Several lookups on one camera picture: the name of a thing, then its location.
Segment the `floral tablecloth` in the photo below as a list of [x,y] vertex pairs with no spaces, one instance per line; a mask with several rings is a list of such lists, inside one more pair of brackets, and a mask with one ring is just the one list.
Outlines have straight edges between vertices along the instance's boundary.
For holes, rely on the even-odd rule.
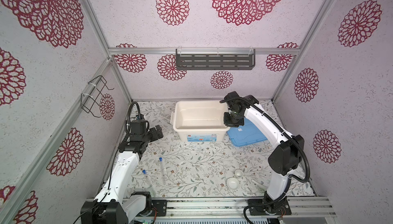
[[[268,157],[272,147],[268,141],[235,147],[226,134],[222,142],[182,142],[170,124],[176,101],[138,103],[150,127],[160,125],[164,137],[147,147],[128,184],[128,197],[134,191],[149,191],[152,197],[263,196],[263,190],[251,179],[269,185],[272,170]],[[281,123],[270,101],[261,104],[273,119]],[[242,170],[244,176],[239,180],[240,187],[233,191],[227,187],[226,180],[234,176],[236,169]],[[295,172],[304,177],[300,166]],[[288,195],[315,194],[308,182],[292,180]]]

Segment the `blue label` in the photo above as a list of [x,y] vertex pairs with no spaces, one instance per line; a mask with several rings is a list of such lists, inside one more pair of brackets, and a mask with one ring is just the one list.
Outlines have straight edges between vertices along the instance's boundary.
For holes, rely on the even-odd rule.
[[187,141],[217,141],[217,134],[188,134]]

